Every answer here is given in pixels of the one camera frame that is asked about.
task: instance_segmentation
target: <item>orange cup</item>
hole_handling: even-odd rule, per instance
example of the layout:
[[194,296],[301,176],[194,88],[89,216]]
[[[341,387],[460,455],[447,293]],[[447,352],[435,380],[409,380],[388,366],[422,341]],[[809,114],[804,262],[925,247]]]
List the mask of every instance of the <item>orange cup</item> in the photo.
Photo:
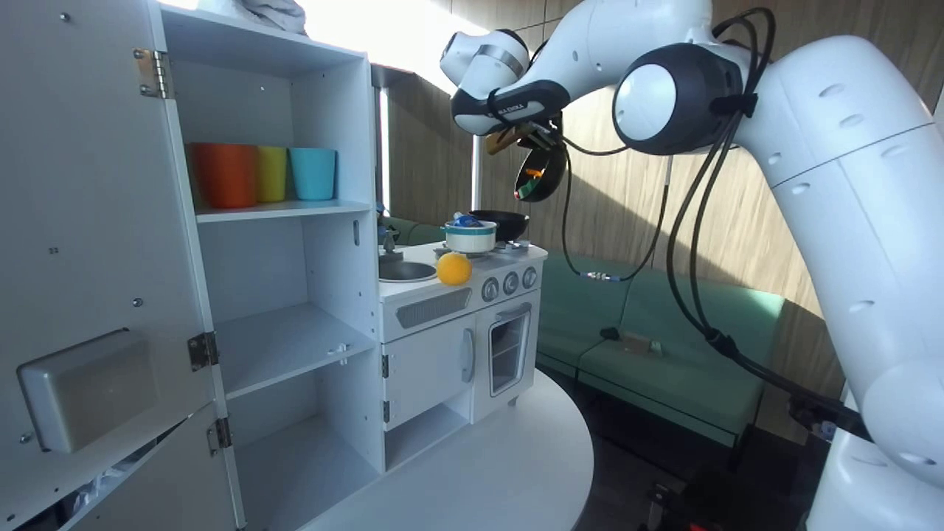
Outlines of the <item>orange cup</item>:
[[208,210],[260,203],[260,156],[250,144],[191,144],[191,170]]

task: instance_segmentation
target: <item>stacked cups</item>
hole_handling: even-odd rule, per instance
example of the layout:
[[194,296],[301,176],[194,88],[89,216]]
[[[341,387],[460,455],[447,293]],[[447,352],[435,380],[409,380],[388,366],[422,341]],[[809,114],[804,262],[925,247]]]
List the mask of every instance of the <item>stacked cups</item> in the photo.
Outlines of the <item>stacked cups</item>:
[[189,156],[205,210],[337,198],[337,150],[326,147],[201,141]]

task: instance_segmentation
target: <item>black cable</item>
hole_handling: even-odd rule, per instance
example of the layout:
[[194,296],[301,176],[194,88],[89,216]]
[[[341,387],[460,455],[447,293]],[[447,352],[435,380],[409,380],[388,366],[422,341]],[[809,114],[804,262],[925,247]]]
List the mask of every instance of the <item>black cable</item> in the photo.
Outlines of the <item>black cable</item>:
[[654,228],[651,228],[648,247],[645,247],[642,259],[636,262],[636,269],[626,278],[626,290],[621,290],[615,325],[599,331],[599,337],[604,337],[604,340],[620,340],[620,328],[621,328],[621,319],[626,319],[632,279],[645,269],[645,262],[648,262],[651,254],[654,254],[654,246],[657,246],[657,235],[661,235],[661,225],[664,225],[667,206],[668,206],[668,189],[673,189],[673,187],[668,187],[668,176],[673,176],[673,156],[668,156],[668,164],[667,164],[664,179],[661,179],[657,219],[654,219]]
[[702,333],[704,333],[704,325],[688,309],[688,300],[682,297],[682,290],[679,290],[679,279],[674,279],[674,246],[679,246],[682,220],[683,220],[683,216],[688,216],[688,210],[689,210],[689,201],[695,198],[695,192],[699,192],[699,187],[702,187],[702,179],[704,179],[704,173],[708,173],[716,150],[719,150],[719,147],[711,144],[711,150],[704,154],[704,160],[702,160],[702,164],[699,164],[699,173],[692,176],[692,184],[689,184],[688,192],[683,192],[683,201],[682,201],[682,206],[679,206],[679,213],[674,213],[674,220],[673,220],[673,231],[668,231],[668,241],[667,241],[667,279],[668,279],[668,293],[673,293],[674,306],[682,309],[682,316],[683,316],[695,331],[702,331]]
[[[755,48],[755,29],[751,23],[745,21],[750,14],[763,14],[766,18],[766,42],[763,42],[763,51],[751,51],[751,69],[750,69],[750,80],[744,86],[744,95],[745,97],[755,97],[755,88],[760,83],[760,74],[763,69],[770,64],[770,51],[772,51],[772,33],[775,33],[775,21],[772,21],[772,11],[770,8],[750,8],[745,14],[741,18],[730,18],[727,23],[722,23],[722,29],[727,29],[730,23],[744,23],[745,33],[751,35],[751,48]],[[770,372],[766,366],[750,359],[741,353],[736,341],[730,337],[725,337],[722,331],[716,331],[708,316],[702,313],[699,306],[699,282],[695,282],[695,246],[699,246],[699,232],[702,232],[702,220],[704,220],[704,210],[708,210],[708,198],[713,192],[713,184],[719,176],[719,169],[735,144],[735,133],[736,133],[736,125],[741,117],[750,114],[750,110],[741,110],[736,114],[730,114],[730,122],[722,126],[722,138],[711,144],[688,198],[683,198],[683,206],[679,210],[674,216],[674,225],[673,225],[673,232],[668,232],[668,251],[667,251],[667,271],[668,271],[668,287],[673,287],[673,297],[674,303],[682,306],[682,313],[689,319],[689,325],[704,337],[704,341],[719,352],[722,356],[727,356],[730,364],[736,364],[744,372],[755,374],[757,380],[770,384],[770,387],[779,387],[782,393],[789,396],[789,412],[794,420],[800,423],[835,423],[841,428],[845,428],[848,434],[854,437],[865,437],[869,439],[868,434],[868,424],[860,423],[860,415],[848,406],[844,406],[841,400],[832,400],[832,397],[823,397],[775,372]],[[673,247],[679,241],[679,228],[682,228],[682,219],[688,216],[688,206],[689,206],[689,198],[695,194],[699,184],[704,179],[711,169],[711,176],[708,176],[708,187],[702,192],[702,201],[699,201],[699,213],[695,213],[695,220],[692,220],[692,241],[689,241],[689,296],[692,296],[692,303],[695,303],[695,313],[692,316],[674,287],[674,259],[673,259]]]
[[609,147],[609,150],[587,150],[587,147],[581,147],[578,141],[573,141],[573,138],[567,138],[567,136],[564,136],[564,141],[567,141],[568,147],[581,150],[583,156],[612,156],[612,154],[629,150],[629,144]]
[[[581,154],[590,154],[590,156],[612,156],[612,154],[621,154],[629,147],[615,147],[615,150],[587,150],[587,147],[578,147]],[[564,262],[573,275],[578,278],[587,278],[587,279],[595,279],[595,282],[632,282],[642,269],[645,262],[651,259],[654,254],[654,246],[657,246],[657,235],[661,235],[661,225],[664,225],[664,213],[667,213],[667,203],[668,203],[668,176],[664,179],[664,192],[661,192],[661,206],[657,206],[657,220],[651,228],[651,238],[648,238],[648,247],[642,254],[642,259],[626,271],[626,275],[607,275],[607,271],[581,271],[573,256],[568,256],[568,246],[567,246],[567,232],[568,232],[568,198],[573,198],[573,164],[568,164],[568,156],[567,156],[567,187],[564,187],[564,216],[559,216],[559,251],[564,251]]]

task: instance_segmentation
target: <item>white shelf unit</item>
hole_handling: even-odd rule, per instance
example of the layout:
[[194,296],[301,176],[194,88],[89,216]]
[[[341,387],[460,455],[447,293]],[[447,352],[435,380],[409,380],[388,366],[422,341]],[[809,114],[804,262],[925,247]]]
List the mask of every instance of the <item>white shelf unit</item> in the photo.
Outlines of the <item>white shelf unit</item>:
[[373,92],[362,55],[163,8],[183,141],[340,150],[337,201],[204,210],[238,511],[298,529],[381,473]]
[[424,409],[422,415],[387,430],[382,437],[387,468],[409,464],[412,458],[447,439],[466,424],[468,420],[460,415],[460,405],[443,400]]

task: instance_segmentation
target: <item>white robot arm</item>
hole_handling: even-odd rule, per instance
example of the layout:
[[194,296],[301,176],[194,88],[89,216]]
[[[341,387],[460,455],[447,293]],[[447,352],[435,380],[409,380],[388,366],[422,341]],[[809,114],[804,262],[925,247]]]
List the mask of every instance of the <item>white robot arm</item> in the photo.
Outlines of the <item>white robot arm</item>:
[[645,154],[699,150],[735,126],[804,256],[869,434],[835,442],[810,529],[937,529],[944,138],[903,74],[860,39],[826,39],[757,77],[755,54],[713,39],[711,0],[583,0],[534,64],[519,42],[511,55],[468,35],[446,48],[466,133],[558,136],[564,105],[601,86],[615,88],[612,129]]

